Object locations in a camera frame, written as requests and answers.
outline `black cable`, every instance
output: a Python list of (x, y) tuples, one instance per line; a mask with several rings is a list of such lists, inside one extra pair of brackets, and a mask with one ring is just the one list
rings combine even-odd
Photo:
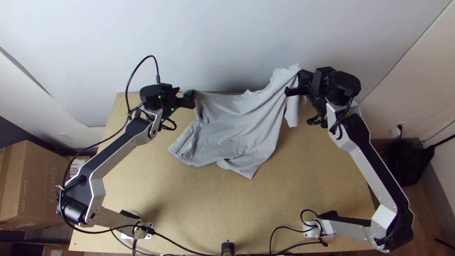
[(158, 62), (156, 61), (156, 58), (155, 56), (153, 55), (149, 55), (149, 56), (146, 56), (144, 57), (141, 62), (139, 62), (139, 64), (137, 64), (136, 68), (134, 69), (134, 71), (131, 73), (131, 76), (129, 77), (128, 79), (128, 82), (127, 82), (127, 86), (125, 88), (125, 101), (127, 102), (127, 113), (130, 114), (131, 113), (131, 110), (129, 109), (129, 102), (128, 102), (128, 88), (129, 88), (129, 84), (131, 83), (131, 80), (133, 79), (133, 76), (134, 74), (136, 73), (137, 69), (142, 65), (142, 63), (144, 61), (146, 61), (146, 59), (148, 58), (153, 58), (155, 60), (155, 66), (156, 66), (156, 83), (157, 84), (160, 84), (161, 83), (161, 79), (160, 79), (160, 70), (158, 68)]
[(128, 246), (127, 244), (125, 244), (124, 242), (122, 242), (122, 240), (120, 240), (112, 230), (110, 230), (110, 232), (112, 233), (112, 235), (115, 237), (115, 239), (121, 243), (123, 246), (125, 246), (126, 248), (130, 249), (131, 251), (133, 251), (134, 253), (140, 253), (140, 254), (143, 254), (143, 255), (149, 255), (149, 256), (157, 256), (157, 255), (154, 255), (154, 254), (150, 254), (150, 253), (145, 253), (145, 252), (141, 252), (139, 250), (136, 250), (135, 248), (132, 248), (130, 246)]
[(134, 239), (133, 247), (131, 248), (131, 250), (133, 251), (133, 256), (136, 256), (136, 244), (137, 244), (137, 238)]
[(288, 250), (291, 250), (291, 249), (293, 249), (295, 247), (300, 247), (300, 246), (304, 246), (304, 245), (314, 245), (314, 244), (321, 244), (321, 242), (307, 242), (307, 243), (296, 244), (296, 245), (288, 247), (288, 248), (286, 248), (284, 250), (281, 250), (278, 254), (282, 254), (282, 253), (284, 253), (284, 252), (286, 252)]
[(322, 121), (324, 121), (324, 119), (323, 118), (319, 119), (320, 117), (321, 116), (318, 114), (318, 115), (308, 119), (307, 120), (307, 124), (308, 125), (318, 125), (318, 124), (322, 123)]
[(167, 121), (169, 121), (172, 125), (174, 125), (173, 128), (167, 126), (167, 125), (164, 125), (164, 124), (161, 124), (161, 129), (163, 130), (168, 130), (168, 131), (175, 131), (177, 129), (177, 124), (171, 120), (170, 118), (166, 119)]
[(171, 243), (174, 244), (175, 246), (177, 246), (177, 247), (179, 247), (179, 248), (181, 248), (181, 249), (183, 249), (183, 250), (185, 250), (185, 251), (191, 252), (191, 253), (193, 253), (193, 254), (201, 255), (201, 256), (215, 256), (215, 255), (204, 254), (204, 253), (200, 253), (200, 252), (196, 252), (196, 251), (190, 250), (190, 249), (188, 249), (188, 248), (186, 248), (186, 247), (183, 247), (183, 246), (177, 244), (176, 242), (170, 240), (169, 238), (167, 238), (167, 237), (161, 235), (160, 233), (156, 233), (156, 232), (155, 232), (155, 235), (157, 235), (157, 236), (163, 238), (164, 240), (167, 240), (168, 242), (171, 242)]
[(353, 100), (354, 100), (354, 98), (349, 98), (349, 101), (347, 102), (346, 108), (344, 109), (343, 113), (341, 113), (341, 115), (339, 117), (337, 117), (337, 120), (335, 121), (335, 123), (333, 123), (332, 127), (330, 127), (330, 129), (329, 129), (329, 132), (331, 132), (332, 134), (335, 134), (335, 129), (338, 127), (338, 129), (340, 131), (340, 135), (337, 137), (337, 140), (340, 140), (341, 137), (343, 136), (340, 124), (345, 119), (347, 113), (351, 109), (351, 104), (352, 104)]
[(443, 130), (445, 130), (447, 127), (451, 126), (453, 123), (455, 123), (455, 119), (450, 122), (450, 124), (446, 125), (444, 128), (440, 129), (439, 132), (435, 133), (433, 136), (429, 137), (428, 139), (424, 139), (422, 141), (420, 141), (419, 144), (417, 144), (417, 146), (423, 146), (423, 144), (425, 144), (426, 141), (432, 139), (434, 136), (438, 135), (440, 132), (442, 132)]
[(313, 230), (315, 229), (316, 227), (312, 227), (310, 229), (307, 229), (307, 230), (296, 230), (296, 229), (292, 229), (292, 228), (289, 228), (289, 227), (286, 227), (286, 226), (279, 226), (277, 228), (275, 228), (272, 232), (272, 235), (270, 235), (270, 242), (269, 242), (269, 254), (271, 255), (272, 254), (272, 239), (273, 239), (273, 235), (274, 233), (279, 230), (279, 229), (288, 229), (288, 230), (292, 230), (292, 231), (295, 231), (295, 232), (299, 232), (299, 233), (305, 233), (305, 232), (308, 232), (310, 230)]

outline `power cord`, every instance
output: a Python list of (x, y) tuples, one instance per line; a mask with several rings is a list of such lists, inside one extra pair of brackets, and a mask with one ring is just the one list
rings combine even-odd
[(270, 242), (269, 242), (269, 254), (271, 255), (272, 254), (272, 239), (273, 239), (273, 235), (275, 234), (275, 232), (279, 229), (288, 229), (288, 230), (292, 230), (292, 231), (295, 231), (295, 232), (299, 232), (299, 233), (305, 233), (305, 232), (308, 232), (310, 230), (313, 230), (315, 229), (316, 227), (312, 227), (310, 229), (307, 229), (307, 230), (296, 230), (296, 229), (292, 229), (292, 228), (289, 228), (289, 227), (286, 227), (286, 226), (279, 226), (277, 228), (275, 228), (272, 232), (272, 235), (270, 236)]
[(153, 55), (148, 55), (146, 57), (144, 57), (140, 62), (139, 64), (137, 64), (136, 68), (133, 70), (133, 72), (131, 73), (131, 75), (129, 76), (129, 79), (128, 79), (128, 82), (127, 82), (127, 86), (125, 88), (125, 101), (127, 102), (127, 111), (128, 111), (128, 114), (131, 113), (131, 110), (129, 109), (129, 102), (128, 102), (128, 88), (129, 88), (129, 84), (131, 83), (131, 80), (133, 79), (133, 76), (134, 74), (136, 73), (136, 71), (138, 70), (138, 68), (142, 65), (142, 63), (144, 63), (144, 61), (146, 61), (146, 59), (148, 58), (153, 58), (153, 60), (155, 60), (155, 66), (156, 66), (156, 83), (157, 84), (160, 84), (161, 83), (161, 79), (160, 79), (160, 70), (158, 68), (158, 62), (156, 61), (156, 58), (155, 56)]
[(286, 253), (287, 251), (289, 251), (289, 250), (291, 250), (291, 249), (293, 249), (293, 248), (300, 247), (300, 246), (304, 246), (304, 245), (322, 244), (322, 246), (324, 246), (324, 247), (327, 247), (327, 246), (328, 246), (328, 243), (322, 241), (322, 237), (323, 237), (323, 236), (326, 236), (326, 234), (323, 234), (323, 232), (322, 232), (322, 225), (321, 225), (321, 223), (320, 223), (317, 219), (314, 220), (315, 222), (317, 222), (317, 224), (315, 224), (315, 225), (306, 224), (306, 223), (303, 221), (303, 216), (302, 216), (302, 215), (303, 215), (305, 212), (307, 212), (307, 211), (312, 212), (312, 213), (313, 213), (314, 215), (316, 215), (316, 216), (317, 216), (318, 214), (317, 214), (316, 212), (310, 210), (310, 209), (305, 209), (305, 210), (303, 210), (302, 212), (300, 212), (300, 220), (302, 221), (302, 223), (303, 223), (305, 226), (309, 227), (309, 229), (300, 231), (300, 230), (292, 229), (292, 228), (285, 227), (285, 226), (279, 226), (279, 227), (277, 227), (277, 228), (275, 228), (275, 229), (273, 230), (272, 235), (270, 236), (270, 242), (269, 242), (269, 255), (272, 255), (272, 238), (273, 238), (273, 234), (274, 234), (277, 230), (279, 230), (279, 229), (288, 229), (288, 230), (292, 230), (292, 231), (299, 232), (299, 233), (305, 233), (305, 232), (308, 232), (308, 231), (310, 231), (310, 230), (319, 228), (319, 238), (318, 238), (319, 241), (318, 241), (318, 242), (306, 242), (306, 243), (296, 244), (296, 245), (293, 245), (293, 246), (291, 246), (291, 247), (288, 247), (288, 248), (286, 248), (286, 249), (284, 249), (284, 250), (281, 250), (277, 255), (281, 255), (281, 254)]
[(338, 130), (340, 131), (340, 135), (336, 138), (336, 140), (340, 140), (341, 137), (343, 136), (343, 131), (342, 131), (341, 127), (340, 127), (340, 124), (345, 119), (347, 113), (351, 109), (351, 104), (352, 104), (353, 100), (354, 100), (354, 98), (352, 98), (352, 97), (349, 98), (349, 101), (347, 102), (345, 110), (343, 111), (343, 113), (341, 113), (341, 115), (339, 117), (337, 117), (337, 120), (332, 125), (332, 127), (330, 127), (330, 129), (329, 129), (329, 132), (331, 132), (334, 135), (335, 134), (335, 130), (338, 127)]
[(428, 139), (424, 139), (422, 141), (420, 141), (417, 146), (423, 146), (425, 144), (425, 142), (427, 142), (428, 140), (431, 140), (434, 136), (438, 135), (440, 132), (442, 132), (443, 130), (445, 130), (447, 127), (451, 126), (453, 123), (455, 123), (455, 119), (450, 122), (450, 124), (446, 125), (444, 128), (440, 129), (439, 132), (435, 133), (433, 136), (429, 137)]

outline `gray cloth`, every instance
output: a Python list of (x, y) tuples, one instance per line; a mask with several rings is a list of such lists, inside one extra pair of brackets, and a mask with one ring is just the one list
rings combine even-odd
[(196, 120), (168, 151), (187, 165), (201, 167), (217, 162), (252, 179), (274, 152), (282, 117), (289, 127), (299, 122), (299, 97), (286, 98), (284, 88), (298, 85), (300, 65), (277, 68), (261, 91), (241, 95), (196, 92)]

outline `wooden table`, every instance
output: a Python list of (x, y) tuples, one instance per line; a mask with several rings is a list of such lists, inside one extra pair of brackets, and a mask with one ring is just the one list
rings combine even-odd
[[(131, 106), (140, 102), (138, 93), (131, 93), (129, 99)], [(275, 227), (302, 229), (299, 214), (303, 209), (317, 213), (336, 210), (340, 216), (371, 218), (374, 207), (366, 181), (349, 154), (329, 139), (327, 129), (305, 123), (314, 115), (315, 110), (307, 105), (300, 109), (297, 128), (289, 128), (283, 121), (275, 153), (249, 180), (216, 164), (187, 166), (168, 153), (169, 145), (195, 118), (193, 110), (178, 109), (172, 115), (178, 125), (176, 131), (161, 131), (104, 178), (103, 206), (137, 214), (177, 243), (218, 255), (221, 243), (227, 240), (235, 243), (236, 253), (268, 253)], [(103, 137), (117, 131), (125, 118), (125, 95), (119, 93)], [(313, 216), (305, 213), (304, 218)], [(368, 243), (341, 236), (325, 240), (328, 247), (307, 245), (292, 252), (371, 249)], [(301, 233), (279, 230), (272, 248), (278, 252), (306, 241), (312, 240)], [(138, 241), (137, 249), (154, 254), (188, 254), (156, 236)], [(89, 235), (77, 231), (70, 250), (131, 253), (110, 233)]]

